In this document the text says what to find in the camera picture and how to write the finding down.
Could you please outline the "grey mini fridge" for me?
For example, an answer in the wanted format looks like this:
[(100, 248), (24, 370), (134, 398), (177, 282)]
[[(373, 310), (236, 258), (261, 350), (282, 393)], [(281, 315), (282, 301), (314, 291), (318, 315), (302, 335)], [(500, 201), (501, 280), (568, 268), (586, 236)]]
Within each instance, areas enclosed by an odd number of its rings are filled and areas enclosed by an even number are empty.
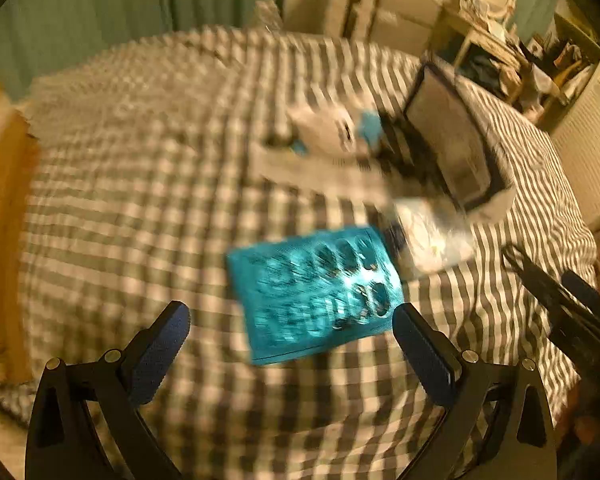
[(370, 42), (421, 56), (449, 0), (377, 0)]

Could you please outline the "floral tissue paper pack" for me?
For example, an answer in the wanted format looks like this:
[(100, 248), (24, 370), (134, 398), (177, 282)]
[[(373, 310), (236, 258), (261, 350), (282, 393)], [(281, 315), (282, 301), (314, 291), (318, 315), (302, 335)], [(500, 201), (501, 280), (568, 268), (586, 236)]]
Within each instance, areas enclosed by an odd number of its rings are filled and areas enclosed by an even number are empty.
[(438, 274), (475, 257), (470, 225), (445, 196), (397, 198), (382, 216), (380, 232), (403, 281)]

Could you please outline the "brown cardboard box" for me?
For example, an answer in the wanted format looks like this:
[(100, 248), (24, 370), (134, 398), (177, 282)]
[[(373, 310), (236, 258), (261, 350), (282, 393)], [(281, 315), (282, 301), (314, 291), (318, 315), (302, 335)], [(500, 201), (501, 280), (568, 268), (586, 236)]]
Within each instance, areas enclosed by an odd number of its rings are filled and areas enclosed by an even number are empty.
[(0, 83), (0, 386), (31, 379), (18, 297), (21, 233), (40, 144)]

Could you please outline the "teal blister pill pack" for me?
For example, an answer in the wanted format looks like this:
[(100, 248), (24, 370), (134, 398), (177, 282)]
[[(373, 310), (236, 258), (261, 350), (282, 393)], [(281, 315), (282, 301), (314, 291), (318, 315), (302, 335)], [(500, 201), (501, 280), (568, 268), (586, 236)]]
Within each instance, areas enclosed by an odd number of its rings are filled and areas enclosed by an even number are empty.
[(372, 226), (317, 231), (227, 255), (251, 362), (313, 356), (390, 330), (400, 276)]

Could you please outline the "white drawer cabinet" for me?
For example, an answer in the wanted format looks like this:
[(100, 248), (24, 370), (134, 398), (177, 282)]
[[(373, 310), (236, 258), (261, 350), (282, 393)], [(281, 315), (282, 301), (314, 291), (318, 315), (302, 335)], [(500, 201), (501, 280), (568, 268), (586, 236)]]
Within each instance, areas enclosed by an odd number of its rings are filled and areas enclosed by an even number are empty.
[(370, 33), (377, 0), (323, 0), (318, 30), (327, 37), (364, 41)]

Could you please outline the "green curtain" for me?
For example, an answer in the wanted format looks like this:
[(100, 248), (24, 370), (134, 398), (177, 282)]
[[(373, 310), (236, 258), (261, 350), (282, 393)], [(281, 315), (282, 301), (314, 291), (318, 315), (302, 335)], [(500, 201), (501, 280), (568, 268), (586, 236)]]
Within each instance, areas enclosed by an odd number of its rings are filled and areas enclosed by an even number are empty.
[(34, 78), (116, 44), (204, 25), (245, 26), (257, 1), (6, 0), (0, 6), (0, 83), (18, 100)]

